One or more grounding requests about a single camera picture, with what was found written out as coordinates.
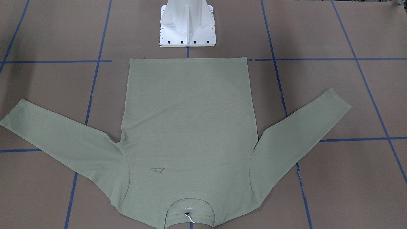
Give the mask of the olive green long-sleeve shirt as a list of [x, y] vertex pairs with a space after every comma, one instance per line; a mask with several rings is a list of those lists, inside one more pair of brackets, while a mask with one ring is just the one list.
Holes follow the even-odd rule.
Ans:
[[247, 58], [131, 59], [121, 139], [20, 100], [1, 125], [166, 229], [260, 207], [350, 110], [330, 88], [258, 136]]

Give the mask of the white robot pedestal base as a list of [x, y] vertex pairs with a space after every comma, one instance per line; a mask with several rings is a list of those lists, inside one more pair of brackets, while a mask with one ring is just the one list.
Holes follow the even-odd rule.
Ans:
[[160, 13], [159, 46], [216, 45], [214, 10], [206, 0], [169, 0]]

